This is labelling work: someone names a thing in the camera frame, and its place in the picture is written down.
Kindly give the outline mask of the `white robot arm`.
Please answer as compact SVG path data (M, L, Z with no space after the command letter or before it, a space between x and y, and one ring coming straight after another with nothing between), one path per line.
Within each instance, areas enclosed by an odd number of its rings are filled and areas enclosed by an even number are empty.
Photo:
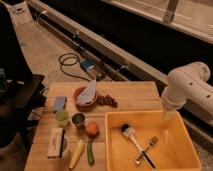
M213 117L213 86L207 83L210 76L210 69L203 62L171 70L161 95L164 108L167 111L178 110L191 100Z

